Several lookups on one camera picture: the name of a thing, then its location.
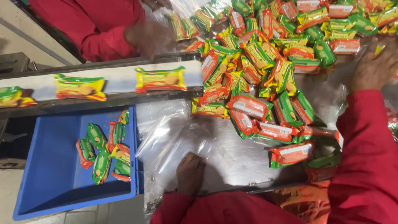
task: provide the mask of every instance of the orange biscuit packet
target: orange biscuit packet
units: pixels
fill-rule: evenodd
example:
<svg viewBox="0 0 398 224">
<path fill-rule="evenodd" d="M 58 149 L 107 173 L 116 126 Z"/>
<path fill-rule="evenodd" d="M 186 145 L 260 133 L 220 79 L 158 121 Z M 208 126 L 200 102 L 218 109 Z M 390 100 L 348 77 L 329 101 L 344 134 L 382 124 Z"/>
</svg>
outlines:
<svg viewBox="0 0 398 224">
<path fill-rule="evenodd" d="M 257 100 L 254 96 L 248 94 L 235 95 L 232 90 L 231 100 L 226 104 L 227 108 L 242 112 L 260 120 L 271 120 L 272 104 Z"/>
<path fill-rule="evenodd" d="M 172 70 L 145 71 L 136 68 L 137 85 L 135 92 L 147 92 L 148 90 L 184 90 L 187 87 L 184 83 L 185 67 L 180 66 Z"/>
<path fill-rule="evenodd" d="M 216 100 L 224 98 L 226 88 L 221 84 L 217 83 L 213 86 L 207 86 L 205 93 L 201 97 L 196 97 L 193 100 L 200 106 L 214 102 Z"/>
</svg>

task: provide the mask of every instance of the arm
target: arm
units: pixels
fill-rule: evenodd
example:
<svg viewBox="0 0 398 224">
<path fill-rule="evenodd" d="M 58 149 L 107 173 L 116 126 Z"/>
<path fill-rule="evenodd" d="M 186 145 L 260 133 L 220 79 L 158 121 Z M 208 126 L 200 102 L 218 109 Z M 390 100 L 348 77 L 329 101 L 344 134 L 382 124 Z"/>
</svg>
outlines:
<svg viewBox="0 0 398 224">
<path fill-rule="evenodd" d="M 151 224 L 179 224 L 203 183 L 204 159 L 189 152 L 177 167 L 178 190 L 164 193 Z"/>
<path fill-rule="evenodd" d="M 344 146 L 328 190 L 332 207 L 328 223 L 394 223 L 398 219 L 397 146 L 387 128 L 379 91 L 397 68 L 388 64 L 389 57 L 396 56 L 387 51 L 372 60 L 375 47 L 373 43 L 358 64 L 348 108 L 337 121 Z M 396 51 L 394 44 L 389 47 Z"/>
<path fill-rule="evenodd" d="M 110 61 L 134 57 L 138 53 L 137 47 L 129 45 L 123 38 L 125 27 L 100 33 L 83 9 L 72 0 L 31 0 L 30 3 L 39 16 L 78 46 L 86 60 Z"/>
</svg>

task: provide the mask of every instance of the blue plastic crate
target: blue plastic crate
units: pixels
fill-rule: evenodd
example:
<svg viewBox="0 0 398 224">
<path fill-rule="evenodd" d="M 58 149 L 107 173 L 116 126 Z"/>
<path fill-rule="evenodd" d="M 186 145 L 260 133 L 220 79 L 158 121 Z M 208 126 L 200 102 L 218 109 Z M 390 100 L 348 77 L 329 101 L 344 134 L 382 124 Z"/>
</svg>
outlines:
<svg viewBox="0 0 398 224">
<path fill-rule="evenodd" d="M 86 136 L 87 124 L 97 124 L 107 137 L 109 122 L 118 121 L 123 109 L 103 108 L 37 118 L 14 209 L 15 221 L 124 200 L 143 193 L 142 164 L 134 159 L 137 150 L 134 106 L 129 108 L 130 123 L 126 125 L 126 137 L 122 141 L 130 147 L 132 155 L 130 183 L 111 175 L 113 159 L 108 179 L 96 185 L 92 180 L 93 166 L 84 169 L 78 158 L 76 142 Z"/>
</svg>

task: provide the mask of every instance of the metal surface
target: metal surface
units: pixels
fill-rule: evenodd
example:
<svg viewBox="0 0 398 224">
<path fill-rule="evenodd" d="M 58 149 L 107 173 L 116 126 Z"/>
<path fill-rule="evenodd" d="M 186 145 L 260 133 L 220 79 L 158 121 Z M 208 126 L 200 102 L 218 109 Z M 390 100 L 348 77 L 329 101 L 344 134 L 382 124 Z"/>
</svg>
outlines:
<svg viewBox="0 0 398 224">
<path fill-rule="evenodd" d="M 163 90 L 147 93 L 126 92 L 109 94 L 105 102 L 83 99 L 45 100 L 30 107 L 0 109 L 0 119 L 126 106 L 145 102 L 193 98 L 202 95 L 203 86 L 193 86 L 188 87 L 188 91 Z"/>
<path fill-rule="evenodd" d="M 30 59 L 22 52 L 0 55 L 0 79 L 6 76 L 5 73 L 26 71 L 29 61 Z"/>
</svg>

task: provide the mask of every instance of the plastic wrapper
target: plastic wrapper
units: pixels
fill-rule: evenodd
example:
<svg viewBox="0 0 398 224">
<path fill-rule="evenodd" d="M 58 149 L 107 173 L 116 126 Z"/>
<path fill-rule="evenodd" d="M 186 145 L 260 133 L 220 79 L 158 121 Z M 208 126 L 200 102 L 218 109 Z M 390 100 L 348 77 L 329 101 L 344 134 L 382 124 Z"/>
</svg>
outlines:
<svg viewBox="0 0 398 224">
<path fill-rule="evenodd" d="M 58 99 L 77 98 L 106 101 L 106 96 L 101 92 L 105 80 L 99 78 L 68 77 L 63 74 L 54 75 Z"/>
<path fill-rule="evenodd" d="M 37 104 L 32 98 L 24 96 L 19 86 L 0 88 L 0 108 L 25 107 Z"/>
</svg>

